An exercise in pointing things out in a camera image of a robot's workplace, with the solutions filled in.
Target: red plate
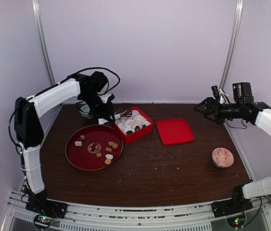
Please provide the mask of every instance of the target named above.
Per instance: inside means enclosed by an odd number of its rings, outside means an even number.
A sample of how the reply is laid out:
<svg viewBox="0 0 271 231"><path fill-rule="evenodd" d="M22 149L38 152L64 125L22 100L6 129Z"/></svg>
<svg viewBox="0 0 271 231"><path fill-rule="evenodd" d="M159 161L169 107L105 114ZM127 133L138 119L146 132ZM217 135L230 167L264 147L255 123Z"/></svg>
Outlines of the red plate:
<svg viewBox="0 0 271 231"><path fill-rule="evenodd" d="M86 136L86 140L80 139L81 135ZM82 147L75 146L76 141L82 141ZM112 153L106 152L109 147L108 142L113 141L118 144L118 149L112 149ZM102 154L101 158L96 157L98 149ZM85 171L96 171L111 166L121 155L123 150L123 140L120 134L111 127L103 125L91 125L75 132L68 140L65 148L66 158L76 168ZM105 164L106 154L113 155L111 164Z"/></svg>
<svg viewBox="0 0 271 231"><path fill-rule="evenodd" d="M164 145L192 142L194 135L185 119L160 120L156 123Z"/></svg>

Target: small bowl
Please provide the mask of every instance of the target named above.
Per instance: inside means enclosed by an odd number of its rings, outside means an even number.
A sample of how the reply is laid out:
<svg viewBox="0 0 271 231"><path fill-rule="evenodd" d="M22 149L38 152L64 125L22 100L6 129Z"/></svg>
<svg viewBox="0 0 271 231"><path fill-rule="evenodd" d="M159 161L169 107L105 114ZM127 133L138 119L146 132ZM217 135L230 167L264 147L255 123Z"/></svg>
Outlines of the small bowl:
<svg viewBox="0 0 271 231"><path fill-rule="evenodd" d="M226 148L216 148L211 157L213 165L219 169L225 169L234 164L234 156Z"/></svg>
<svg viewBox="0 0 271 231"><path fill-rule="evenodd" d="M87 104L84 104L81 108L80 108L80 114L84 117L84 118L87 118L87 119L91 119L93 118L92 115L88 115L90 109L89 109L89 106Z"/></svg>

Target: wooden table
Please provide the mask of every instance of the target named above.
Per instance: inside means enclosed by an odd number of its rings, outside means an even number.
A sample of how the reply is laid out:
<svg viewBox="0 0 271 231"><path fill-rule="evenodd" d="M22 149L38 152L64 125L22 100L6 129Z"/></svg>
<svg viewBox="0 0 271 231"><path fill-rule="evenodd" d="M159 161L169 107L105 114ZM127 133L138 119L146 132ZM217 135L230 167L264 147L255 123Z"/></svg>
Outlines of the wooden table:
<svg viewBox="0 0 271 231"><path fill-rule="evenodd" d="M49 199L104 206L185 205L229 198L234 186L249 181L225 127L194 112L194 105L116 104L115 108L131 106L142 109L154 122L185 118L195 140L164 146L154 127L151 134L126 144L112 166L82 171L67 161L65 145L75 131L97 121L81 117L74 105L64 105L40 155ZM232 167L220 170L211 163L216 147L233 153Z"/></svg>

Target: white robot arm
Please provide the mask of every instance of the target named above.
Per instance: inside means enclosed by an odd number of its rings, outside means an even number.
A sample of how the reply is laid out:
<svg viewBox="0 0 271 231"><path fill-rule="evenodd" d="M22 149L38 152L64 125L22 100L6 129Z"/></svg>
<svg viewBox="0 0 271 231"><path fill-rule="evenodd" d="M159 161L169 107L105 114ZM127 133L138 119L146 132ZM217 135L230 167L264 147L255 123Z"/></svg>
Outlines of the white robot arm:
<svg viewBox="0 0 271 231"><path fill-rule="evenodd" d="M102 67L86 68L84 70L90 69L110 71ZM107 92L118 85L120 78L117 74L110 71L117 76L119 81L114 87L109 89L108 78L102 72L95 71L91 76L80 74L84 70L68 76L63 81L35 95L27 98L20 97L16 100L13 115L15 115L14 130L17 142L12 139L11 133L10 137L21 156L22 171L25 174L27 185L26 193L29 195L26 206L28 210L37 213L51 210L51 213L48 212L48 216L54 216L55 214L56 217L61 218L64 217L64 212L62 211L66 210L66 204L47 200L39 160L39 152L44 138L44 132L39 119L50 109L72 97L77 97L78 100L85 102L90 108L88 115L99 119L99 124L104 124L108 121L114 122L116 119L111 102L114 99L114 95L107 94ZM108 85L108 88L105 93L99 94L98 92L101 92L106 85Z"/></svg>
<svg viewBox="0 0 271 231"><path fill-rule="evenodd" d="M195 106L195 111L204 114L205 118L217 124L224 123L226 119L244 119L271 136L271 107L263 102L254 103L250 83L233 84L235 103L230 103L224 94L228 101L224 104L217 86L211 89L215 99L206 98ZM251 208L250 199L262 196L271 196L271 177L235 187L231 200L212 204L214 214L220 217L241 212L246 208Z"/></svg>

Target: red container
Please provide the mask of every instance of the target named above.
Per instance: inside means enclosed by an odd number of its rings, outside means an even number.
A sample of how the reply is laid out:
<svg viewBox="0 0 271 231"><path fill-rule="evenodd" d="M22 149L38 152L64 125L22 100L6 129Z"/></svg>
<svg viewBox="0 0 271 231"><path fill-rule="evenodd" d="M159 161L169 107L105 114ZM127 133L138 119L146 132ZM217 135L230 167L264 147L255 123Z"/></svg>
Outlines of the red container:
<svg viewBox="0 0 271 231"><path fill-rule="evenodd" d="M145 128L140 129L139 131L136 131L130 135L125 135L122 130L115 124L112 123L112 127L118 131L118 133L121 135L121 137L123 138L123 140L125 141L125 143L132 143L148 134L150 134L153 129L154 129L154 121L151 120L151 118L149 118L140 108L138 107L133 107L131 108L132 110L138 111L145 119L147 119L148 122L150 122L151 124L148 125Z"/></svg>

